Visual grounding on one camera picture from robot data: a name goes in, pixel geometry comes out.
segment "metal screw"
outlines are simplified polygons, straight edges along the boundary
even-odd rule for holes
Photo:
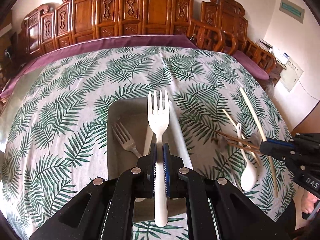
[[[93,180],[93,184],[96,185],[96,186],[99,186],[103,183],[103,179],[101,178],[96,178]]]
[[[227,184],[227,179],[226,178],[219,178],[218,179],[218,183],[220,184],[220,185],[226,185]]]
[[[182,167],[182,168],[179,169],[179,172],[180,172],[181,174],[187,174],[187,173],[189,172],[189,169],[186,168],[186,167]]]
[[[134,167],[131,169],[131,172],[133,174],[139,174],[141,172],[141,169],[139,167]]]

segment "purple bedsheet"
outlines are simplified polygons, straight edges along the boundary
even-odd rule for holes
[[[185,35],[132,35],[86,41],[65,48],[57,49],[53,52],[49,52],[45,55],[31,60],[23,67],[19,74],[11,80],[5,91],[0,94],[0,97],[5,98],[11,95],[15,85],[17,84],[21,76],[28,74],[31,71],[45,66],[51,62],[63,59],[65,57],[71,57],[74,55],[100,49],[136,46],[166,46],[197,49],[197,46],[194,45]]]

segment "human hand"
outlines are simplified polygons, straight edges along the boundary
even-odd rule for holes
[[[301,210],[306,214],[311,214],[315,208],[314,203],[316,203],[319,199],[311,194],[310,192],[304,190],[302,199],[301,199]]]

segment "green fern print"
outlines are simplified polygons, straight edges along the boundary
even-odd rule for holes
[[[239,87],[243,86],[268,137],[289,139],[279,112],[252,76],[231,56],[199,49],[126,47],[102,49],[48,64],[18,109],[1,166],[7,219],[22,239],[54,215],[91,178],[108,179],[107,118],[116,100],[168,91],[194,170],[210,179],[230,167],[239,179],[245,162],[237,148],[217,150],[215,130],[235,135],[225,109],[246,137],[257,131]],[[257,163],[248,155],[257,167]],[[274,160],[279,198],[273,196],[270,166],[262,167],[245,195],[276,220],[295,194],[292,176]],[[158,228],[134,223],[132,239],[187,240],[186,214]]]

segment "fork handle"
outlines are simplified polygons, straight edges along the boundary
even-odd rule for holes
[[[133,148],[131,152],[133,152],[138,158],[142,157],[142,155],[138,152],[137,148]]]
[[[164,227],[168,223],[167,194],[164,179],[162,136],[157,136],[156,182],[155,182],[155,224]]]

